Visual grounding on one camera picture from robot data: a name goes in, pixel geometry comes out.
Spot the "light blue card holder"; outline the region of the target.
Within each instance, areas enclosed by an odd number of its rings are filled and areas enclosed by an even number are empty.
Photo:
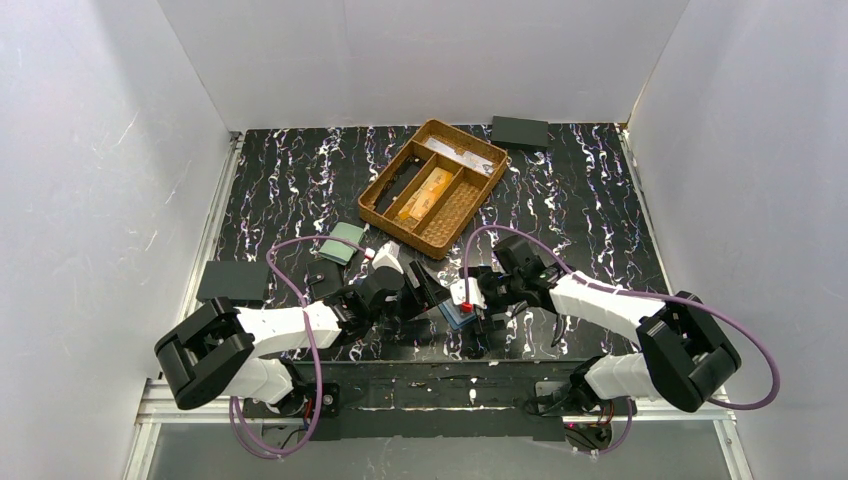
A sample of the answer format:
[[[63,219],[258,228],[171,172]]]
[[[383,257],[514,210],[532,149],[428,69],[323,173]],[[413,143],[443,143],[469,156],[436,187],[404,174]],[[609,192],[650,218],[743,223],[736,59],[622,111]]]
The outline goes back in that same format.
[[[460,330],[477,319],[477,315],[473,310],[463,312],[451,300],[442,302],[438,305],[438,308],[453,330]]]

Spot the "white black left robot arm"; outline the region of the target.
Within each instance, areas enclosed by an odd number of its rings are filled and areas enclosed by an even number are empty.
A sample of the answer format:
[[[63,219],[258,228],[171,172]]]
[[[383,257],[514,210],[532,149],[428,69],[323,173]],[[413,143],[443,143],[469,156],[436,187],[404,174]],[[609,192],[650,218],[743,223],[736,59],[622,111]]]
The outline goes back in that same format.
[[[308,385],[277,354],[353,343],[375,324],[452,305],[455,292],[414,261],[407,269],[381,265],[305,307],[236,307],[217,297],[160,338],[154,354],[181,410],[221,396],[279,404],[305,396]]]

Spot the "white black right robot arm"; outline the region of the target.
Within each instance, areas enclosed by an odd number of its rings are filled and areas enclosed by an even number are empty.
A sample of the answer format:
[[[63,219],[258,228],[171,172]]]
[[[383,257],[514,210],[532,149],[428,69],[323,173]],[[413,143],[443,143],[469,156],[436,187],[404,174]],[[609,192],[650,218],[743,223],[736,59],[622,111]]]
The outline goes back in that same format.
[[[576,367],[564,386],[540,397],[539,413],[588,411],[625,397],[665,400],[692,413],[741,366],[736,348],[692,294],[657,299],[625,292],[566,264],[546,263],[520,235],[500,241],[495,256],[498,270],[465,268],[470,291],[462,309],[490,321],[524,303],[588,320],[638,347],[632,354],[596,356]]]

